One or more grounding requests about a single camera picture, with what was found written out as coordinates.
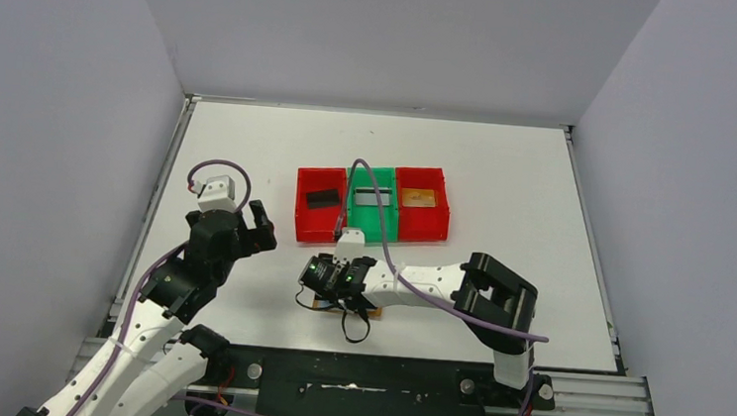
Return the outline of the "yellow leather card holder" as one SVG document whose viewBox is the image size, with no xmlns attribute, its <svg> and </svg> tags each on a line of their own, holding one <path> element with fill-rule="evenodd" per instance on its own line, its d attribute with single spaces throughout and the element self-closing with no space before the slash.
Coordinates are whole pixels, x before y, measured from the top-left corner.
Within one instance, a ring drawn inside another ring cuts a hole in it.
<svg viewBox="0 0 737 416">
<path fill-rule="evenodd" d="M 327 299 L 321 299 L 319 297 L 314 297 L 311 302 L 311 308 L 313 310 L 320 310 L 324 312 L 333 312 L 333 313 L 341 313 L 342 308 L 339 305 L 336 305 Z M 375 308 L 375 309 L 368 309 L 367 314 L 371 319 L 378 319 L 383 314 L 382 308 Z"/>
</svg>

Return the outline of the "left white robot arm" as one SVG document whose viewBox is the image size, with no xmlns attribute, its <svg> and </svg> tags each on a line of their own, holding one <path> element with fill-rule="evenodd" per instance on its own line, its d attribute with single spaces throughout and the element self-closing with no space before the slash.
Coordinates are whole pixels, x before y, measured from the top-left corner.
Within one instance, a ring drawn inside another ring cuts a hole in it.
<svg viewBox="0 0 737 416">
<path fill-rule="evenodd" d="M 237 260 L 277 247 L 263 204 L 187 214 L 186 242 L 156 260 L 122 310 L 120 327 L 73 379 L 18 416 L 150 416 L 227 357 L 229 342 L 191 321 L 228 279 Z"/>
</svg>

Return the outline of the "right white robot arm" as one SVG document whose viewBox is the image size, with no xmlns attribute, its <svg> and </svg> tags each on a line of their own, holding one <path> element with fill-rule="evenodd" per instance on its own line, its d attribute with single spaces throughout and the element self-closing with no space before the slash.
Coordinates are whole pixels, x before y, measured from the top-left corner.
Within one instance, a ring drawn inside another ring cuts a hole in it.
<svg viewBox="0 0 737 416">
<path fill-rule="evenodd" d="M 537 287 L 486 253 L 472 253 L 463 263 L 400 267 L 389 259 L 355 257 L 339 246 L 333 254 L 310 258 L 299 284 L 362 317 L 390 306 L 445 311 L 492 350 L 494 380 L 513 389 L 529 385 L 534 345 L 548 342 L 530 331 Z"/>
</svg>

